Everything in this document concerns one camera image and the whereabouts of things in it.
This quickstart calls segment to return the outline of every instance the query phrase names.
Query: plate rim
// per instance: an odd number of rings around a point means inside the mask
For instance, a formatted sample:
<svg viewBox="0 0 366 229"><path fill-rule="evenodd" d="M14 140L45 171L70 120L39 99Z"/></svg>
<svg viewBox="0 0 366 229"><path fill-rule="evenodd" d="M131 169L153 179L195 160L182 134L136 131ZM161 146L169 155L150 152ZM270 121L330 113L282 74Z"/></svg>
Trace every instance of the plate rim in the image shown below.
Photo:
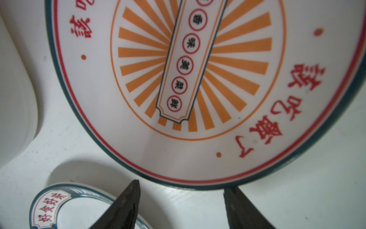
<svg viewBox="0 0 366 229"><path fill-rule="evenodd" d="M253 175L250 175L248 177L238 179L231 182L224 182L220 184L210 184L210 185L193 185L193 184L179 184L174 182L169 182L165 180L161 180L155 177L152 177L150 175L147 175L145 173L142 173L138 171L137 169L131 167L118 157L116 157L114 154L112 154L101 142L100 140L90 131L89 127L83 120L83 118L80 116L77 108L75 107L69 92L65 86L65 83L63 81L63 76L61 74L61 70L58 64L57 60L57 54L56 54L56 48L55 43L53 40L53 25L52 25L52 1L53 0L45 0L45 20L46 20L46 28L47 28L47 36L48 36L48 43L49 48L53 60L53 64L55 67L55 71L57 74L57 77L59 79L61 88L65 94L65 97L73 110L75 116L79 120L80 124L83 126L83 128L86 130L86 132L89 134L89 136L95 141L95 143L105 152L107 153L113 160L115 160L117 163L122 165L123 167L127 168L131 172L147 179L152 182L170 186L174 188L183 188L183 189L192 189L192 190L198 190L198 191L206 191L206 190L217 190L217 189L224 189L224 188L230 188L233 186L243 185L252 181L255 181L257 179L263 178L278 169L281 169L282 167L288 165L292 161L294 161L296 158L298 158L300 155L302 155L308 148L310 148L312 145L314 145L334 124L335 122L340 118L340 116L346 111L347 107L352 103L354 97L359 92L360 88L362 87L365 78L366 78L366 52L365 50L365 36L366 36L366 11L364 11L364 20L363 25L361 28L361 33L359 35L358 44L354 51L353 58L351 59L350 65L348 66L347 73L343 77L343 79L347 76L349 69L353 68L351 71L351 76L354 75L352 81L349 83L348 87L343 91L343 95L339 96L337 98L337 101L335 101L335 105L333 105L333 111L328 113L328 117L321 120L322 124L318 126L318 128L315 128L315 131L313 134L307 137L307 140L305 140L302 144L300 144L297 149L295 149L292 153L288 154L281 160L279 160L277 163L271 165L270 167L255 173Z"/></svg>

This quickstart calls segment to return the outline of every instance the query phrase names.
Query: small dish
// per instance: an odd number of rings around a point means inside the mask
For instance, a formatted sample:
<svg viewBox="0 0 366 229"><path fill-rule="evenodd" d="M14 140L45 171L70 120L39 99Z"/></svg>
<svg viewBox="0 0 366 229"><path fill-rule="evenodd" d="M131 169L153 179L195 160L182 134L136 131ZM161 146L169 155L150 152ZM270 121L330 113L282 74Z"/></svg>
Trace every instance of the small dish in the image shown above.
<svg viewBox="0 0 366 229"><path fill-rule="evenodd" d="M116 198L78 183L51 185L37 194L29 212L31 229L88 229ZM152 229L137 216L135 229Z"/></svg>

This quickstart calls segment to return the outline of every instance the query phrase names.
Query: orange dot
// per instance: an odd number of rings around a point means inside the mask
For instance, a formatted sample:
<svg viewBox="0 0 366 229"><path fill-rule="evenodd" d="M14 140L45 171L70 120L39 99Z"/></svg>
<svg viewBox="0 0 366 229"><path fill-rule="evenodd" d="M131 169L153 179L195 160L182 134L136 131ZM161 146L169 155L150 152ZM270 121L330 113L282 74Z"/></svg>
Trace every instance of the orange dot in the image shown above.
<svg viewBox="0 0 366 229"><path fill-rule="evenodd" d="M318 28L314 31L314 36L318 37L321 36L324 33L323 28Z"/></svg>

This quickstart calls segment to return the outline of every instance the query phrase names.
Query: orange stripe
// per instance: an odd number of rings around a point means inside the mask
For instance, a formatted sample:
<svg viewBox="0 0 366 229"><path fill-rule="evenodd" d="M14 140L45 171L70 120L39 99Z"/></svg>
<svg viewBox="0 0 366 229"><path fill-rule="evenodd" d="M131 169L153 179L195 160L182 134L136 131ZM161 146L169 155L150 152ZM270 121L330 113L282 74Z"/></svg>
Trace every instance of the orange stripe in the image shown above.
<svg viewBox="0 0 366 229"><path fill-rule="evenodd" d="M141 86L142 84L146 83L149 79L156 76L158 73L160 73L162 70L164 70L164 65L160 65L159 67L149 71L148 73L143 74L142 76L132 80L131 82L128 82L126 84L128 92L131 92Z"/></svg>
<svg viewBox="0 0 366 229"><path fill-rule="evenodd" d="M121 39L126 39L126 40L129 40L129 41L133 41L133 42L137 42L137 43L140 43L140 44L152 46L152 47L155 47L155 48L161 48L161 49L164 49L164 50L167 50L167 51L169 49L169 47L165 44L162 44L160 42L151 40L150 38L144 37L144 36L142 36L138 33L129 31L129 30L127 30L125 28L122 28L122 27L119 28L118 37L121 38Z"/></svg>
<svg viewBox="0 0 366 229"><path fill-rule="evenodd" d="M176 122L173 122L173 130L180 131L182 129L182 125Z"/></svg>
<svg viewBox="0 0 366 229"><path fill-rule="evenodd" d="M159 117L159 120L158 120L158 123L162 126L166 126L167 124L167 119L166 118L163 118L163 117Z"/></svg>
<svg viewBox="0 0 366 229"><path fill-rule="evenodd" d="M158 95L156 94L155 98L153 99L153 101L150 103L149 107L146 109L145 114L149 117L152 118L155 111L156 111L156 102L158 101Z"/></svg>
<svg viewBox="0 0 366 229"><path fill-rule="evenodd" d="M161 79L163 75L159 76L154 80L141 94L139 94L135 99L137 106L141 106L145 100L154 92L154 90L161 84Z"/></svg>
<svg viewBox="0 0 366 229"><path fill-rule="evenodd" d="M122 75L128 75L128 74L140 71L142 69L146 69L148 67L151 67L151 66L154 66L157 64L162 64L165 62L165 60L166 60L166 58L162 57L162 58L158 58L158 59L138 62L135 64L124 65L124 66L120 67L121 73L122 73Z"/></svg>
<svg viewBox="0 0 366 229"><path fill-rule="evenodd" d="M222 123L226 123L227 121L229 121L231 119L231 116L229 115L223 104L220 102L220 100L216 97L215 93L212 91L205 79L202 79L201 86L205 90L208 98L212 103L213 108L215 108L216 113L219 115Z"/></svg>
<svg viewBox="0 0 366 229"><path fill-rule="evenodd" d="M196 120L196 112L194 111L194 107L192 108L191 115L188 120L188 132L197 132L197 120Z"/></svg>
<svg viewBox="0 0 366 229"><path fill-rule="evenodd" d="M174 23L172 21L172 18L170 17L170 14L168 12L168 9L167 9L167 6L165 5L164 0L155 0L155 3L157 4L161 14L163 15L165 22L168 24L170 31L173 32Z"/></svg>
<svg viewBox="0 0 366 229"><path fill-rule="evenodd" d="M226 7L228 7L231 3L232 3L233 0L228 0L228 2L226 3Z"/></svg>
<svg viewBox="0 0 366 229"><path fill-rule="evenodd" d="M242 60L233 59L227 57L210 56L209 61L216 62L219 64L235 67L238 69L243 69L246 71L251 71L254 73L265 75L268 68L267 62L255 61L255 60Z"/></svg>
<svg viewBox="0 0 366 229"><path fill-rule="evenodd" d="M167 56L167 51L118 47L118 57Z"/></svg>
<svg viewBox="0 0 366 229"><path fill-rule="evenodd" d="M259 29L263 29L267 26L271 25L271 19L269 13L265 13L253 20L242 24L226 33L221 34L220 36L216 37L215 44L233 39L235 37L239 37L241 35L254 32Z"/></svg>
<svg viewBox="0 0 366 229"><path fill-rule="evenodd" d="M265 52L272 50L272 38L214 47L211 53Z"/></svg>
<svg viewBox="0 0 366 229"><path fill-rule="evenodd" d="M235 10L233 10L229 15L227 15L224 19L222 19L219 31L225 28L226 26L233 23L239 17L251 11L254 7L261 4L264 0L245 0L242 4L240 4Z"/></svg>
<svg viewBox="0 0 366 229"><path fill-rule="evenodd" d="M178 3L177 0L169 0L170 2L170 7L172 8L173 11L173 17L174 17L174 21L177 19L177 15L178 15Z"/></svg>
<svg viewBox="0 0 366 229"><path fill-rule="evenodd" d="M202 115L202 119L203 119L203 124L205 125L205 129L212 129L215 127L215 125L213 124L210 112L207 108L207 105L205 103L205 99L203 98L203 95L201 93L201 89L198 90L197 93L197 102L198 102L198 106L199 106L199 110L201 111L201 115Z"/></svg>
<svg viewBox="0 0 366 229"><path fill-rule="evenodd" d="M255 95L260 87L258 84L254 83L252 81L249 81L238 75L235 75L231 72L221 69L213 64L208 63L207 69L213 71L217 75L221 76L222 78L226 79L230 83L235 84L236 86L240 87L241 89L243 89L244 91L246 91L252 95Z"/></svg>
<svg viewBox="0 0 366 229"><path fill-rule="evenodd" d="M219 90L219 92L238 110L241 111L247 104L239 96L233 93L211 73L205 71L205 77Z"/></svg>
<svg viewBox="0 0 366 229"><path fill-rule="evenodd" d="M148 34L151 34L152 36L158 38L162 42L166 43L167 45L170 44L170 40L168 40L166 37L164 37L161 33L159 33L156 29L154 29L151 25L149 25L147 22L145 22L142 18L137 16L132 10L129 8L126 8L124 10L123 16L124 19L131 22L132 24L136 25L140 29L146 31Z"/></svg>
<svg viewBox="0 0 366 229"><path fill-rule="evenodd" d="M164 23L146 0L135 0L135 2L167 37L172 37L172 33L165 27Z"/></svg>

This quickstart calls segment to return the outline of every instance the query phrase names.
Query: red chinese character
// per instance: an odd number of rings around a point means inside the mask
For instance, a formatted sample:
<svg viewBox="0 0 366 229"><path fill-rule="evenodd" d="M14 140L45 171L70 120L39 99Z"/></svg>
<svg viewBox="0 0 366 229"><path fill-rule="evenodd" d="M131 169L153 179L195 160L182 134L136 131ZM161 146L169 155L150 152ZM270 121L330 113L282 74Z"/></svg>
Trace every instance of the red chinese character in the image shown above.
<svg viewBox="0 0 366 229"><path fill-rule="evenodd" d="M244 138L243 136L236 136L235 140L238 143L240 149L242 149L242 153L240 154L239 157L244 158L246 155L248 155L250 152L252 152L254 149L253 148L249 148L246 152L245 152L245 147L242 145L242 143L240 142L240 138Z"/></svg>
<svg viewBox="0 0 366 229"><path fill-rule="evenodd" d="M321 81L317 80L318 75L324 75L325 68L320 69L319 65L314 66L305 66L304 64L296 64L294 69L291 71L291 75L294 78L294 82L288 84L288 87L293 87L295 84L302 87L303 85L307 86L311 84L310 90L314 90L318 85L321 84Z"/></svg>
<svg viewBox="0 0 366 229"><path fill-rule="evenodd" d="M51 197L62 200L62 198L65 198L66 196L63 196L62 194L58 193L52 193Z"/></svg>
<svg viewBox="0 0 366 229"><path fill-rule="evenodd" d="M42 222L48 222L48 221L52 221L51 220L51 215L46 215L46 214L44 214L44 215L39 215L38 216L38 218L39 218L39 220L38 221L42 221Z"/></svg>
<svg viewBox="0 0 366 229"><path fill-rule="evenodd" d="M89 5L93 5L95 0L89 1L85 0ZM84 0L76 0L76 7L79 7L80 9L86 10L86 3Z"/></svg>
<svg viewBox="0 0 366 229"><path fill-rule="evenodd" d="M46 198L43 201L43 203L55 205L55 203L58 203L58 201L57 200L54 200L53 198L52 199Z"/></svg>
<svg viewBox="0 0 366 229"><path fill-rule="evenodd" d="M52 212L52 209L53 209L54 207L48 207L47 205L45 205L43 208L40 208L40 210L42 210L42 211L44 211L44 212L47 212L47 211L50 211L50 212Z"/></svg>
<svg viewBox="0 0 366 229"><path fill-rule="evenodd" d="M263 120L259 120L255 127L256 128L251 127L249 132L258 132L261 139L265 139L266 136L269 136L265 143L266 145L271 143L271 140L274 136L282 135L280 129L278 128L278 122L271 122L267 115L263 116Z"/></svg>
<svg viewBox="0 0 366 229"><path fill-rule="evenodd" d="M89 18L86 18L86 20L83 20L82 18L75 21L75 16L73 15L70 24L74 25L74 28L71 28L71 33L75 33L76 37L78 36L84 36L85 38L91 38L91 29L88 26L88 23L90 22Z"/></svg>
<svg viewBox="0 0 366 229"><path fill-rule="evenodd" d="M292 121L292 120L294 120L295 115L301 113L301 111L299 111L297 109L300 106L301 101L302 101L302 99L296 98L294 96L290 96L287 99L287 103L290 104L290 105L287 107L281 100L278 100L273 104L272 109L271 109L271 113L274 114L274 115L282 113L282 111L276 111L275 110L276 105L279 103L279 104L282 105L283 109L286 111L287 114L289 114L292 110L292 116L291 116L291 119L290 119L290 121Z"/></svg>

